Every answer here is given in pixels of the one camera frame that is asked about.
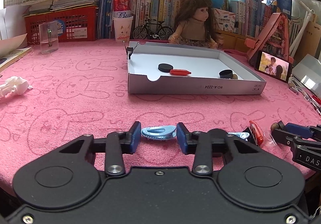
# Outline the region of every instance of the doll face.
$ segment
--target doll face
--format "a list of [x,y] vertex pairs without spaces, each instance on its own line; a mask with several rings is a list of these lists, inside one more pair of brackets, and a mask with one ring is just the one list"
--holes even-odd
[[193,18],[205,22],[208,19],[208,7],[197,9],[193,15]]

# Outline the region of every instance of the white paper cup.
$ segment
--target white paper cup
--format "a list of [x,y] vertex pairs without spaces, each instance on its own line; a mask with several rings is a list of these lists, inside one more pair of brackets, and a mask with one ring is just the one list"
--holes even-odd
[[130,31],[132,29],[133,17],[129,18],[116,18],[113,17],[115,28],[116,42],[125,43],[129,42]]

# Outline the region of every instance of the red crayon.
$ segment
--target red crayon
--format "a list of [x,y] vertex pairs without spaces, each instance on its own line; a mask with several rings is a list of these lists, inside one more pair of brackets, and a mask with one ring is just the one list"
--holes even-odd
[[191,72],[187,71],[187,70],[177,70],[177,69],[173,69],[170,71],[170,75],[182,75],[182,76],[186,76],[186,75],[190,75]]

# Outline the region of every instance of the tissue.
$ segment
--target tissue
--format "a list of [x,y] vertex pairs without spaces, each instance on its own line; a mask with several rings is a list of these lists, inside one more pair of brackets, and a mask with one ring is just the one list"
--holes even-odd
[[25,93],[27,89],[32,89],[28,81],[17,76],[12,76],[4,81],[4,84],[0,85],[0,98],[6,96],[9,93],[21,95]]

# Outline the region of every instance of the pink tablecloth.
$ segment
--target pink tablecloth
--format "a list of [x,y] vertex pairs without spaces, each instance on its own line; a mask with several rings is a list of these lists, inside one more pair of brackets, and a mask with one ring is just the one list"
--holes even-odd
[[[247,64],[245,57],[233,57]],[[60,43],[60,49],[41,55],[36,47],[1,72],[27,79],[34,89],[22,96],[0,100],[0,187],[10,194],[15,172],[26,163],[80,136],[105,137],[117,129],[128,130],[135,120],[142,127],[184,122],[192,130],[221,128],[241,131],[249,120],[269,133],[273,122],[302,125],[320,123],[302,95],[287,84],[260,74],[267,85],[260,96],[128,95],[124,46],[111,40]],[[264,148],[292,163],[286,146]],[[142,139],[134,155],[124,155],[130,166],[191,166],[193,155],[183,155],[176,141]],[[214,159],[216,169],[222,159]],[[309,177],[313,172],[296,166]],[[103,155],[96,167],[103,169]]]

